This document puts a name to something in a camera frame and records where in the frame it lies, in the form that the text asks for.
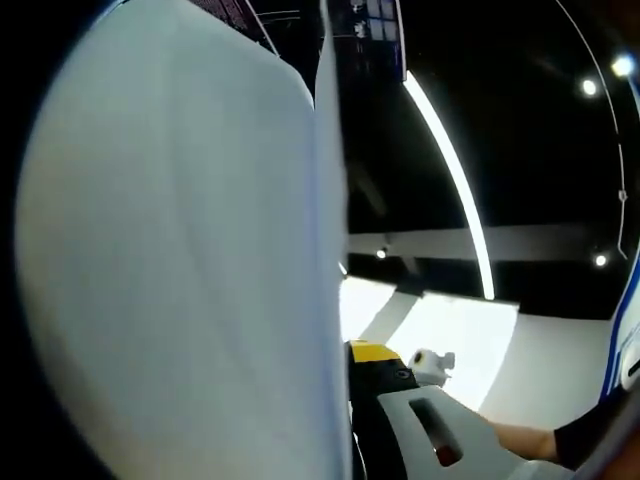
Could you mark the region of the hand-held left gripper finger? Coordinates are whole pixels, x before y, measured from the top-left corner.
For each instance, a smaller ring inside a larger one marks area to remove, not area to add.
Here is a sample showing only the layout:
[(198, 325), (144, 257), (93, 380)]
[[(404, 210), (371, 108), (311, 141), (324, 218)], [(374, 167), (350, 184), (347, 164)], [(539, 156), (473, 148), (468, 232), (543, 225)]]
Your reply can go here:
[(348, 344), (357, 479), (570, 479), (504, 449), (486, 420), (437, 385), (420, 385), (384, 345)]

